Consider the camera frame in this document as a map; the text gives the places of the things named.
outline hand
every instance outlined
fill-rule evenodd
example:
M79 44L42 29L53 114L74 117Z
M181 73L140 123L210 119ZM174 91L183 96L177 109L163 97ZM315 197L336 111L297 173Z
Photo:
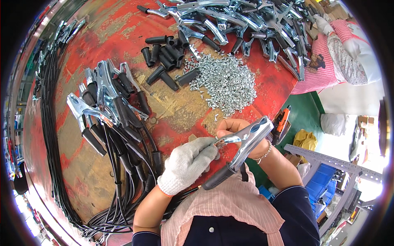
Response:
M244 129L247 127L249 122L246 120L241 120L241 119L226 119L226 120L221 120L219 122L219 125L217 126L217 137L221 138L225 135L237 132L239 130ZM241 142L236 142L235 143L238 148L241 146ZM263 139L252 152L249 154L249 158L260 158L262 157L265 153L267 153L269 148L269 144L267 140Z
M316 21L316 25L318 26L319 32L325 34L326 36L328 36L330 32L334 32L334 29L332 28L330 23L328 23L324 18L318 15L314 15L313 18Z
M213 137L199 137L176 147L164 163L163 175L157 178L160 190L174 196L191 186L209 163L220 157L217 147L209 146L214 141Z

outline green floor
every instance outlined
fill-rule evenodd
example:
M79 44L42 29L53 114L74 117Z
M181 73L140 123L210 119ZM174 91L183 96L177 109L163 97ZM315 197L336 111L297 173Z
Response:
M292 107L289 115L289 121L292 126L282 142L276 146L282 154L286 152L283 147L286 144L293 144L294 136L301 129L312 131L318 141L323 136L323 130L320 126L320 114L324 113L324 111L316 92L290 95L282 106L282 109L288 105ZM247 159L246 163L255 176L257 187L260 185L264 185L266 188L272 186L265 172L254 160Z

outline red workbench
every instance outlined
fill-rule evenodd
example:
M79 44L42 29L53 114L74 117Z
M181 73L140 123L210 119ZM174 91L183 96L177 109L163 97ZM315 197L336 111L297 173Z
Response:
M213 136L218 122L214 115L221 111L212 110L198 91L183 87L173 92L163 81L152 86L145 83L145 78L155 69L147 68L141 49L146 46L145 38L161 35L176 35L177 26L173 18L164 20L156 15L147 15L137 9L140 1L99 1L85 3L72 17L86 18L87 24L80 30L67 47L60 68L54 107L56 111L56 129L58 133L59 152L63 176L70 201L84 222L94 214L106 209L114 193L112 168L108 155L101 157L81 137L77 121L66 104L66 96L73 92L78 95L77 85L86 81L84 69L94 68L98 61L111 58L115 66L127 61L136 81L145 91L148 104L152 109L154 121L147 121L163 158L167 158L172 149L196 137ZM145 7L157 9L153 0ZM223 46L230 52L235 42L235 35L229 34L229 44ZM200 52L214 53L198 39L191 43ZM296 80L281 64L268 62L262 56L258 42L251 48L251 56L243 58L244 63L255 73L257 98L253 105L245 107L243 113L236 113L233 118L243 118L249 122L262 115L271 119L284 104ZM170 73L182 74L182 70ZM88 245L80 232L72 228L62 211L51 197L51 180L43 140L40 102L27 102L24 120L24 154L30 187L29 201L46 222L54 228L59 236L69 245ZM202 183L213 172L222 167L225 160L231 160L235 148L227 146L218 161L211 163L210 172L204 174L196 183ZM123 245L131 240L131 233L112 235L109 245Z

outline metal shelving rack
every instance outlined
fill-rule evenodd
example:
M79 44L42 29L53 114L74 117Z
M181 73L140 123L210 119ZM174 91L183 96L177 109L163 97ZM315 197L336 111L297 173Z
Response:
M354 184L356 183L356 177L367 179L379 184L382 181L382 174L378 172L374 172L370 169L363 168L361 166L356 166L353 163L347 161L342 161L337 158L333 158L328 155L323 155L315 151L306 150L291 144L286 144L284 149L289 151L291 154L302 155L310 163L310 170L302 180L305 186L311 180L312 176L316 173L316 171L318 170L319 166L322 163L335 167L339 170L348 172L348 174L350 175L350 180L347 183L346 189L341 199L339 200L338 205L335 207L330 217L328 217L326 222L319 229L320 237L322 237L324 233L329 229L330 225L334 222L337 215L342 210L342 207L345 205L347 199L351 194L351 190Z

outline white cotton glove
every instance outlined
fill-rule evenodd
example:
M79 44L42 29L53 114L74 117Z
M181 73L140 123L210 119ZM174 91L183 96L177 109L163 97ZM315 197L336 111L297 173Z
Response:
M331 31L334 32L334 29L332 28L330 23L328 23L323 17L314 15L313 18L316 21L316 25L318 26L319 32L325 34L326 36L328 36L329 32Z
M220 157L213 137L199 137L196 140L176 147L164 163L165 170L157 178L162 192L174 196L191 186L209 167L212 160Z

